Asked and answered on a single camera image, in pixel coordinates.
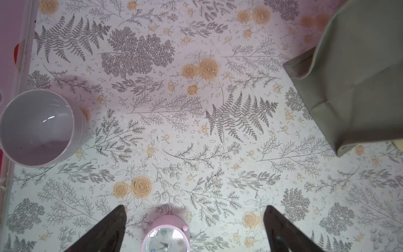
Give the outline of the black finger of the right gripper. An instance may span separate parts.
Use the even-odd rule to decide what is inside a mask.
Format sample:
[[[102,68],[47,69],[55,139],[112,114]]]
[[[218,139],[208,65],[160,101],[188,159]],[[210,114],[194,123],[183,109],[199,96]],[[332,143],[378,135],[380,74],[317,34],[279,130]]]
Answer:
[[[266,207],[263,223],[272,252],[324,252],[272,205]]]

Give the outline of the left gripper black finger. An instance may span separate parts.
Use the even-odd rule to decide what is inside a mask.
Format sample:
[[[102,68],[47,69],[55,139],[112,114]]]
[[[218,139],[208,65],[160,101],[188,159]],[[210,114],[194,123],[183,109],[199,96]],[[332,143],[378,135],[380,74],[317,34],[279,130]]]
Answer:
[[[119,252],[126,231],[127,214],[118,205],[66,252]]]

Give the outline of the lilac round alarm clock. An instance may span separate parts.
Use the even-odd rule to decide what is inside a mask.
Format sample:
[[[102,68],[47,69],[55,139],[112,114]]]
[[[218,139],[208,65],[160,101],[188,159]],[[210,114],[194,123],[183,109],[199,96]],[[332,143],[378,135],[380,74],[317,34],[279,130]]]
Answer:
[[[175,215],[164,215],[151,225],[141,252],[189,252],[190,239],[190,228],[184,220]]]

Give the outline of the grey-green canvas tote bag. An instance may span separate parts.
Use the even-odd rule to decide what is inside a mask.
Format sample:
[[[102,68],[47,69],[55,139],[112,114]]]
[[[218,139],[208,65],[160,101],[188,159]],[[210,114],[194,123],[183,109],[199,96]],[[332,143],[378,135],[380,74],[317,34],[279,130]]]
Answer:
[[[284,68],[337,156],[403,137],[403,3],[347,1]]]

